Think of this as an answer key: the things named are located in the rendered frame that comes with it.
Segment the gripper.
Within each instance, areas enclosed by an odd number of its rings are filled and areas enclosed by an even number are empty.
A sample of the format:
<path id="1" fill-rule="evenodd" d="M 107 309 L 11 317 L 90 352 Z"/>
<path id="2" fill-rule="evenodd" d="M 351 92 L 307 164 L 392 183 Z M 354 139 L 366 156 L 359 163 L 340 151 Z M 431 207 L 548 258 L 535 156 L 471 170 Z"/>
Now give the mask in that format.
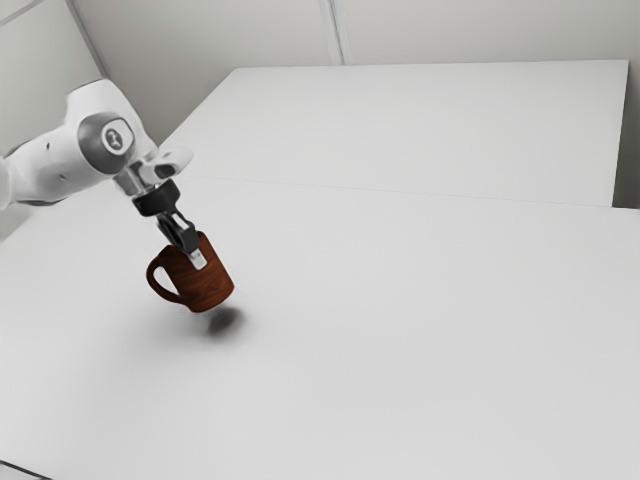
<path id="1" fill-rule="evenodd" d="M 207 260 L 200 250 L 195 225 L 177 210 L 181 192 L 173 180 L 167 180 L 153 190 L 132 200 L 143 217 L 156 216 L 157 225 L 169 243 L 184 254 L 196 270 L 202 270 Z"/>

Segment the brown wooden mug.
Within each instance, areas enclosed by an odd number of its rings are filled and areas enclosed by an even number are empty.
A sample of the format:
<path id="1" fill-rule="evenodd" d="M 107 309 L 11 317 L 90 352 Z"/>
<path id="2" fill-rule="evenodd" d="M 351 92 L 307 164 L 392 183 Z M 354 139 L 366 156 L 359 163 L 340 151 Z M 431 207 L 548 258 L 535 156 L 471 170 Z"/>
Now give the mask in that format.
<path id="1" fill-rule="evenodd" d="M 146 280 L 150 288 L 162 299 L 185 306 L 191 312 L 211 310 L 226 299 L 235 289 L 235 284 L 220 260 L 207 236 L 198 231 L 199 251 L 206 264 L 196 269 L 190 259 L 173 245 L 167 245 L 151 260 L 146 269 Z M 163 269 L 175 292 L 163 287 L 155 277 L 157 269 Z"/>

